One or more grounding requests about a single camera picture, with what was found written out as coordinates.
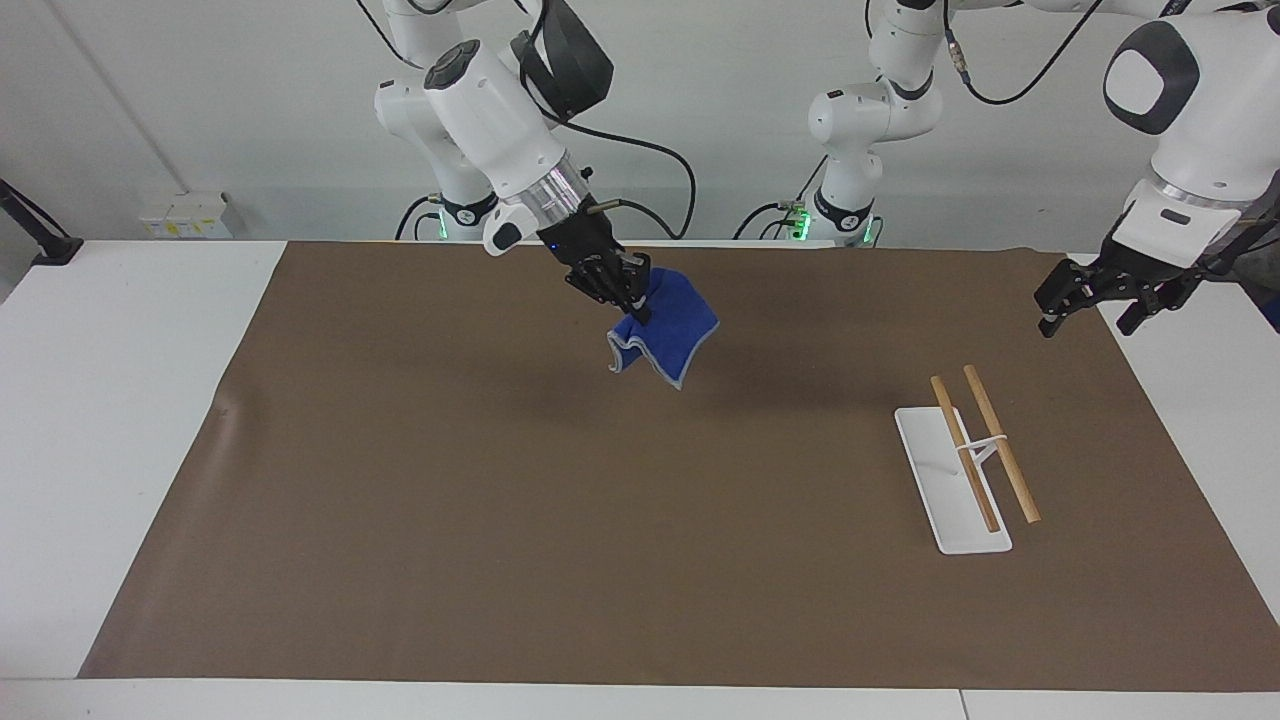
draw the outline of wooden rod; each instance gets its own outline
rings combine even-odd
[[[964,430],[960,429],[960,420],[956,419],[955,406],[951,405],[951,395],[947,392],[947,386],[942,384],[942,378],[937,375],[931,378],[929,382],[933,383],[933,395],[938,397],[942,416],[947,421],[947,429],[951,430],[951,442],[956,446],[956,454],[960,455],[960,465],[964,468],[964,474],[969,478],[969,488],[973,489],[973,497],[978,501],[978,507],[982,510],[982,519],[987,523],[987,532],[998,533],[1000,520],[996,519],[996,509],[991,506],[991,498],[987,497],[987,491],[982,487],[982,478],[978,477],[978,466],[973,462],[973,452],[968,447],[960,447],[965,445]]]
[[[1005,434],[1005,429],[1000,424],[1000,418],[996,415],[996,409],[991,405],[987,387],[982,384],[982,378],[978,377],[978,368],[965,365],[964,374],[969,378],[969,387],[978,401],[978,409],[982,410],[982,418],[987,421],[987,429],[993,436]],[[997,439],[996,451],[1000,454],[1000,460],[1005,464],[1005,474],[1009,475],[1009,482],[1014,486],[1014,493],[1018,495],[1018,503],[1023,506],[1023,515],[1027,516],[1027,521],[1030,524],[1039,523],[1039,507],[1036,506],[1036,498],[1032,497],[1032,489],[1027,486],[1023,469],[1014,457],[1012,445],[1006,438]]]

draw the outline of white stand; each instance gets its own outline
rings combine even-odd
[[[982,464],[996,454],[996,441],[1002,436],[970,442],[969,432],[964,432],[965,445],[959,448],[951,442],[951,432],[947,429],[946,416],[941,407],[902,407],[893,414],[897,420],[897,429],[902,436],[902,446],[906,448],[906,457],[911,464],[911,473],[915,474],[915,486],[920,491],[920,500],[924,502],[924,511],[929,516],[929,525],[933,527],[933,538],[938,543],[938,550],[943,555],[975,555],[989,552],[1007,552],[1014,548],[1014,541],[1005,528],[1005,519],[1000,514],[1000,506],[991,495],[991,486],[987,483],[987,474],[982,470]],[[996,521],[1000,524],[998,533],[987,530],[987,524],[982,519],[982,509],[973,495],[969,479],[960,465],[957,450],[973,454],[974,465],[978,468],[978,478],[982,480],[982,489],[987,493],[992,509],[996,511]]]

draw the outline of wire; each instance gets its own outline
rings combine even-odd
[[[992,97],[987,97],[986,95],[979,92],[977,87],[973,86],[973,78],[969,77],[969,67],[964,59],[964,50],[960,49],[960,41],[956,40],[955,33],[951,31],[951,0],[942,0],[942,29],[943,33],[946,35],[947,44],[951,46],[951,61],[955,64],[956,72],[960,73],[960,81],[964,82],[965,90],[969,91],[969,95],[973,95],[974,97],[977,97],[982,102],[986,102],[987,105],[1011,105],[1014,102],[1018,102],[1023,97],[1027,97],[1030,94],[1030,91],[1036,90],[1036,86],[1038,86],[1041,81],[1044,79],[1044,76],[1048,74],[1048,72],[1053,68],[1053,65],[1057,64],[1062,54],[1066,53],[1066,49],[1071,46],[1071,42],[1075,42],[1075,37],[1080,35],[1080,31],[1084,29],[1084,26],[1089,22],[1089,18],[1092,18],[1098,12],[1098,8],[1101,8],[1102,3],[1105,1],[1106,0],[1093,0],[1093,4],[1089,5],[1089,9],[1084,12],[1084,17],[1082,17],[1080,20],[1075,23],[1075,27],[1071,28],[1071,32],[1070,35],[1066,36],[1066,40],[1064,40],[1062,44],[1059,45],[1057,51],[1053,53],[1053,55],[1048,59],[1047,63],[1044,63],[1044,67],[1041,68],[1039,73],[1036,74],[1036,77],[1032,79],[1030,83],[1027,85],[1027,87],[1024,87],[1015,95],[995,100]]]
[[[795,202],[800,202],[801,200],[804,200],[805,193],[809,192],[809,187],[813,186],[813,181],[818,179],[818,173],[820,173],[822,169],[824,167],[827,167],[827,160],[829,160],[829,159],[831,159],[831,155],[823,155],[822,160],[818,160],[818,165],[814,167],[814,169],[813,169],[812,173],[809,173],[809,179],[806,179],[804,182],[804,187],[801,187],[800,192],[796,193]],[[782,218],[782,219],[783,220],[790,220],[791,219],[791,211],[787,210],[787,217]],[[781,236],[781,234],[782,234],[782,228],[778,228],[777,231],[773,232],[773,240],[777,240],[778,236]]]
[[[772,223],[764,225],[764,229],[760,231],[760,237],[755,240],[764,240],[764,236],[769,234],[769,231],[772,231],[773,228],[778,228],[778,231],[781,232],[782,228],[787,225],[787,223],[790,223],[790,220],[773,220]]]
[[[421,228],[422,220],[426,220],[426,219],[431,219],[431,220],[439,222],[440,220],[440,214],[439,213],[428,213],[425,215],[419,215],[417,220],[413,222],[413,242],[421,242],[422,241],[422,238],[419,237],[417,231]]]
[[[434,199],[435,195],[419,197],[412,205],[408,206],[408,210],[404,210],[404,217],[401,218],[401,224],[396,228],[396,240],[401,240],[404,236],[404,228],[408,227],[408,220],[413,217],[413,213],[416,213],[422,205],[431,202]]]
[[[668,158],[680,163],[680,167],[685,169],[685,176],[687,176],[689,178],[689,208],[687,210],[685,210],[685,222],[680,225],[680,232],[672,234],[672,240],[684,240],[685,236],[689,234],[689,225],[694,223],[694,213],[698,209],[698,176],[694,173],[694,167],[689,164],[689,160],[686,160],[684,155],[664,145],[658,145],[657,142],[649,142],[648,140],[637,140],[635,137],[626,137],[622,135],[613,135],[611,132],[593,129],[566,120],[564,118],[558,118],[553,113],[547,111],[541,106],[539,106],[538,109],[541,110],[543,117],[545,117],[547,119],[556,120],[561,126],[573,132],[586,135],[590,137],[598,137],[600,140],[608,140],[612,142],[621,142],[622,145],[631,145],[635,147],[643,147],[645,150],[653,150],[654,152],[662,152],[663,155],[667,155]],[[639,202],[634,202],[630,200],[627,202],[631,202],[631,205],[627,206],[631,208],[632,210],[640,210],[640,208],[634,206],[639,205]]]
[[[550,6],[552,6],[553,1],[554,0],[543,0],[541,12],[538,13],[538,20],[534,23],[534,29],[529,33],[529,51],[530,53],[536,53],[538,51],[538,37],[543,33],[543,28],[547,24],[547,15],[548,15],[548,13],[550,10]],[[529,91],[529,73],[525,69],[525,63],[524,61],[520,63],[520,86],[522,88],[525,88],[525,92],[529,92],[529,96],[531,99],[534,99],[532,92]],[[571,122],[568,118],[562,118],[562,117],[557,115],[556,113],[552,113],[550,110],[543,108],[541,104],[538,102],[536,99],[534,99],[534,105],[538,105],[538,111],[540,111],[544,118],[547,118],[549,120],[554,120],[554,122],[559,123],[561,127],[564,127],[564,128],[571,129],[573,132],[577,132],[577,133],[581,133],[581,135],[585,135],[585,136],[589,136],[589,137],[595,137],[595,138],[599,138],[599,140],[608,140],[609,142],[620,142],[622,145],[631,145],[634,147],[643,147],[645,150],[653,150],[654,152],[662,152],[663,155],[667,155],[668,158],[671,158],[671,159],[676,160],[677,163],[680,163],[680,167],[684,168],[685,174],[689,177],[689,209],[685,211],[685,222],[680,225],[680,232],[675,232],[675,233],[671,232],[671,225],[668,225],[666,220],[659,220],[659,215],[657,213],[654,213],[649,208],[645,208],[644,205],[641,205],[641,204],[639,204],[639,202],[636,202],[634,200],[621,200],[620,199],[618,202],[620,202],[620,205],[623,205],[626,208],[631,208],[632,210],[640,210],[645,215],[649,215],[650,218],[653,218],[655,220],[659,220],[659,224],[662,225],[663,231],[668,236],[671,236],[672,240],[684,240],[685,236],[689,234],[689,227],[692,224],[692,222],[694,222],[694,213],[698,209],[698,176],[696,176],[696,173],[694,173],[694,167],[689,163],[689,160],[685,159],[684,155],[681,155],[680,152],[672,150],[671,147],[667,147],[664,145],[658,145],[657,142],[649,142],[648,140],[639,140],[639,138],[635,138],[635,137],[627,137],[627,136],[623,136],[623,135],[614,135],[612,132],[604,132],[604,131],[593,129],[593,128],[589,128],[589,127],[580,126],[577,123]]]
[[[399,50],[396,49],[396,44],[392,42],[392,38],[387,37],[387,31],[383,29],[383,26],[378,24],[378,20],[374,19],[374,14],[369,12],[369,6],[365,5],[365,0],[356,0],[356,4],[360,5],[361,10],[364,10],[365,17],[369,18],[369,23],[374,26],[374,29],[378,31],[378,36],[383,38],[383,42],[387,44],[387,49],[392,51],[392,55],[396,55],[397,60],[417,70],[425,69],[422,68],[422,65],[419,65],[417,63],[413,63],[404,55],[399,54]]]
[[[662,227],[662,232],[667,233],[667,237],[669,237],[671,240],[682,240],[682,237],[678,233],[676,233],[676,231],[671,229],[671,225],[667,224],[667,220],[662,219],[662,215],[654,213],[649,208],[645,208],[644,205],[634,200],[626,200],[623,197],[618,197],[617,200],[611,200],[609,202],[617,205],[618,208],[631,208],[632,210],[639,210],[645,215],[649,215],[649,218],[653,222],[658,223],[658,225]]]
[[[737,225],[737,232],[733,233],[733,240],[742,240],[742,233],[746,232],[746,227],[751,224],[751,220],[759,218],[760,215],[768,213],[769,210],[783,210],[783,209],[785,208],[777,202],[769,202],[768,205],[760,205],[755,210],[751,210],[751,214],[748,215],[745,220],[742,220],[742,224]]]
[[[1245,250],[1244,252],[1240,252],[1239,256],[1244,258],[1245,255],[1251,255],[1251,254],[1257,252],[1260,250],[1266,250],[1267,247],[1271,247],[1272,245],[1276,245],[1276,243],[1280,243],[1280,237],[1277,237],[1275,240],[1268,240],[1268,241],[1263,242],[1262,245],[1256,245],[1256,246]]]
[[[417,0],[404,0],[404,1],[412,5],[415,10],[422,13],[424,15],[439,15],[440,13],[448,10],[449,5],[453,4],[453,0],[444,0],[444,3],[436,5],[434,10],[428,10],[426,8],[419,5]]]

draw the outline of power socket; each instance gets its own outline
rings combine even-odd
[[[156,240],[229,240],[244,223],[223,192],[187,192],[147,202],[138,220]]]

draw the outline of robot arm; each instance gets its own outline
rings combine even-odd
[[[1276,225],[1275,210],[1226,251],[1206,251],[1236,227],[1280,169],[1280,6],[1179,15],[1138,28],[1106,78],[1111,113],[1158,137],[1151,173],[1088,266],[1064,261],[1036,293],[1052,337],[1062,319],[1106,300],[1132,300],[1120,329],[1181,307],[1211,274]]]
[[[402,55],[430,69],[416,86],[384,83],[379,119],[431,161],[445,222],[463,228],[463,237],[483,240],[490,255],[538,237],[570,268],[566,282],[646,323],[649,258],[613,238],[586,179],[513,69],[524,64],[539,96],[567,115],[604,99],[612,63],[563,0],[544,0],[545,8],[526,0],[545,24],[541,49],[517,38],[508,67],[481,41],[463,41],[454,12],[483,1],[436,3],[439,13],[424,14],[407,0],[384,0]]]
[[[567,149],[516,73],[479,40],[449,50],[428,72],[426,97],[458,149],[499,197],[485,224],[485,247],[506,252],[536,236],[575,288],[646,323],[649,258],[613,238]]]
[[[392,37],[399,54],[415,65],[429,68],[442,54],[462,42],[457,13],[485,0],[439,0],[422,6],[440,6],[426,15],[407,0],[383,0],[390,20]],[[449,138],[444,126],[426,100],[421,81],[389,79],[374,95],[378,122],[396,137],[408,142],[426,159],[439,183],[438,205],[449,240],[479,241],[485,219],[498,206],[489,179],[477,170]]]
[[[1167,3],[1105,0],[1097,12],[1156,18]],[[1085,6],[1080,0],[1027,4],[1053,13],[1080,13]],[[873,146],[922,136],[941,120],[942,97],[933,85],[933,64],[946,44],[943,12],[1007,5],[1010,0],[888,0],[870,46],[870,60],[881,77],[819,95],[809,109],[809,131],[831,158],[822,183],[809,197],[813,237],[856,242],[870,220],[884,173]]]

